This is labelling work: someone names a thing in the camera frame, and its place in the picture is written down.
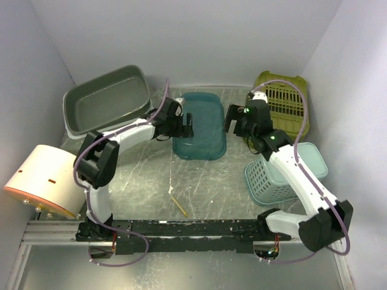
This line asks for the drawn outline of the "teal transparent plastic tub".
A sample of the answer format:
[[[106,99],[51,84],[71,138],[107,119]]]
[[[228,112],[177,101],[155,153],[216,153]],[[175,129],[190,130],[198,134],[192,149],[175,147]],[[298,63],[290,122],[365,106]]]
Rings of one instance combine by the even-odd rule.
[[[173,138],[174,153],[183,160],[213,161],[227,149],[223,131],[224,108],[220,98],[209,92],[187,92],[183,100],[183,114],[192,114],[193,137]]]

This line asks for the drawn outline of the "light blue perforated basket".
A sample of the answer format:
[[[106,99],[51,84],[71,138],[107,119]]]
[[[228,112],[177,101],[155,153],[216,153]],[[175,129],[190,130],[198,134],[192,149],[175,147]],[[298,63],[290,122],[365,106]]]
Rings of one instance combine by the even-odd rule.
[[[298,154],[318,180],[328,175],[328,167],[314,144],[299,143]],[[268,207],[298,198],[280,171],[262,155],[245,166],[244,177],[251,199],[260,206]]]

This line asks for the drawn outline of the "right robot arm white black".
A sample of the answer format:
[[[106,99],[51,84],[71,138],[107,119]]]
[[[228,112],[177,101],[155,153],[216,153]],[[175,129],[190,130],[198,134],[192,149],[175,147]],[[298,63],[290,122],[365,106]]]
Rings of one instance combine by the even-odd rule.
[[[348,230],[353,206],[330,193],[302,160],[292,139],[283,130],[274,129],[267,102],[231,104],[224,120],[225,132],[232,121],[236,122],[233,133],[250,140],[254,149],[279,170],[305,210],[304,215],[279,209],[264,212],[259,216],[257,235],[263,240],[270,240],[276,233],[297,237],[314,253],[345,239],[346,248],[341,255],[347,255],[351,248]]]

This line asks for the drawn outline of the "grey plastic tub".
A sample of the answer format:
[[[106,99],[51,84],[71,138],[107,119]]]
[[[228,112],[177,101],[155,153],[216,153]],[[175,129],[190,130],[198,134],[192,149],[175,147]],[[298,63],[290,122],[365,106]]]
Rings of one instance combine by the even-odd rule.
[[[131,123],[151,108],[151,97],[143,71],[128,65],[69,90],[62,107],[68,136],[79,139]]]

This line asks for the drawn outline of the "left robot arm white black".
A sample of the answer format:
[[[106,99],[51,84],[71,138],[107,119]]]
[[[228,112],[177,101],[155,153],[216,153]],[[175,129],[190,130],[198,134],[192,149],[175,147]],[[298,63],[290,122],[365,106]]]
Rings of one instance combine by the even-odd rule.
[[[101,133],[87,133],[73,165],[73,178],[86,195],[86,218],[79,225],[76,239],[108,240],[113,233],[109,183],[119,155],[133,146],[160,136],[189,138],[194,135],[193,116],[184,113],[180,102],[169,97],[131,124]]]

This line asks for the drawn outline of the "olive green plastic basket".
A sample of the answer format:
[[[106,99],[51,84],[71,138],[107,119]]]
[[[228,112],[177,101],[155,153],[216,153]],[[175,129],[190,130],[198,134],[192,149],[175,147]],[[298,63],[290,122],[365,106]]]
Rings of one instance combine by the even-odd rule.
[[[308,98],[307,82],[300,76],[289,77],[264,71],[257,77],[253,86],[257,87],[269,80],[277,79],[296,85],[304,97]],[[294,141],[304,119],[304,104],[299,93],[290,85],[279,82],[271,83],[260,90],[267,95],[273,127],[275,129],[282,129]]]

